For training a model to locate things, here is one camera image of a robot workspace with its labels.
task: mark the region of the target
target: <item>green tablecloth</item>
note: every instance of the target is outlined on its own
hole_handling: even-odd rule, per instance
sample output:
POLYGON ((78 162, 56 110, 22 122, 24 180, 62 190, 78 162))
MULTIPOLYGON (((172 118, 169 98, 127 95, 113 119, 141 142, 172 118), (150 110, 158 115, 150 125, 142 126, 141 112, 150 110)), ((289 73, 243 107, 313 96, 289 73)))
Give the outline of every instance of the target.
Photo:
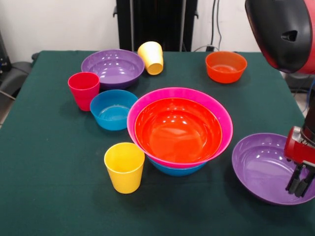
POLYGON ((285 81, 259 53, 237 83, 211 81, 206 53, 164 53, 164 71, 146 72, 137 96, 171 86, 206 92, 230 112, 230 146, 199 172, 170 177, 145 162, 140 188, 117 193, 103 163, 127 130, 101 129, 79 111, 67 80, 91 52, 42 52, 0 129, 0 234, 8 235, 315 235, 314 201, 271 206, 247 191, 231 166, 246 135, 287 135, 304 121, 285 81))

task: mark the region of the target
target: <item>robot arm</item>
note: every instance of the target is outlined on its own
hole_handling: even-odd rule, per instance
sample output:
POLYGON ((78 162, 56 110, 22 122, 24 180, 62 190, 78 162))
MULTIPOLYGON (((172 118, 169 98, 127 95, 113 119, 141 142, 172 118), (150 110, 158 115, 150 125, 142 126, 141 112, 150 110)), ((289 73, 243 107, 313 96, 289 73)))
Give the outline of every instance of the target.
MULTIPOLYGON (((272 67, 285 73, 315 74, 314 0, 246 0, 245 9, 255 39, 272 67)), ((284 154, 296 164, 286 190, 303 197, 315 178, 315 100, 302 128, 295 126, 289 132, 284 154), (303 168, 309 173, 300 180, 303 168)))

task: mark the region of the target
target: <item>purple bowl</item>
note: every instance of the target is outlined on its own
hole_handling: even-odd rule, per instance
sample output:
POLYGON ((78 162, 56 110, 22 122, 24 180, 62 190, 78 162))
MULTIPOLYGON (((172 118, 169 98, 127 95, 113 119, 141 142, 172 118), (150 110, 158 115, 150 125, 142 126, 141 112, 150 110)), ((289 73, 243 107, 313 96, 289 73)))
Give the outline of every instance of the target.
POLYGON ((125 89, 138 80, 143 70, 141 57, 122 49, 93 53, 81 64, 81 71, 99 76, 102 89, 125 89))
MULTIPOLYGON (((303 198, 285 190, 295 169, 293 162, 284 157, 286 137, 259 133, 243 138, 235 146, 232 164, 240 182, 254 195, 271 204, 297 205, 315 197, 315 182, 303 198)), ((308 171, 304 169, 300 178, 308 171)))

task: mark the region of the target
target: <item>red cup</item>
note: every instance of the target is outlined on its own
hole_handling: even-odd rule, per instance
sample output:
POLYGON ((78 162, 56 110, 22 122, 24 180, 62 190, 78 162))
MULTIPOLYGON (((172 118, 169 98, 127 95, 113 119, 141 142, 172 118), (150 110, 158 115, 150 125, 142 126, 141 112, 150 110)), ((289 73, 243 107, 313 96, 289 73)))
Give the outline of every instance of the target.
POLYGON ((78 107, 82 111, 90 111, 90 103, 99 93, 98 75, 92 72, 80 72, 69 78, 68 85, 78 107))

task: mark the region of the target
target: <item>pink bowl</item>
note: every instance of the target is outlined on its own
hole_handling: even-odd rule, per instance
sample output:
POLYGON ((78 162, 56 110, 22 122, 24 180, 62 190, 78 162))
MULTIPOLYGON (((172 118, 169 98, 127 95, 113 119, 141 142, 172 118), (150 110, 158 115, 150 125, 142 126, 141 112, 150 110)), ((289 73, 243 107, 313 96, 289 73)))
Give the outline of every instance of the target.
POLYGON ((127 129, 128 133, 132 139, 132 141, 140 148, 142 149, 150 158, 152 158, 154 161, 160 163, 161 165, 172 167, 172 168, 189 168, 201 165, 202 163, 205 163, 207 161, 210 161, 217 156, 219 156, 224 150, 227 148, 227 146, 230 144, 232 136, 233 136, 233 123, 232 119, 227 112, 227 110, 224 108, 224 106, 219 103, 217 100, 215 100, 213 97, 194 90, 190 88, 161 88, 154 90, 152 92, 149 92, 142 97, 140 97, 131 107, 128 117, 127 117, 127 129), (217 150, 217 152, 209 157, 206 160, 202 160, 195 163, 174 163, 169 161, 164 161, 159 158, 156 158, 149 153, 147 153, 139 143, 137 142, 137 138, 135 136, 135 121, 140 114, 140 112, 149 104, 151 104, 154 101, 164 99, 164 98, 186 98, 191 101, 198 102, 199 104, 205 106, 207 109, 209 109, 219 120, 219 123, 222 127, 222 142, 217 150))

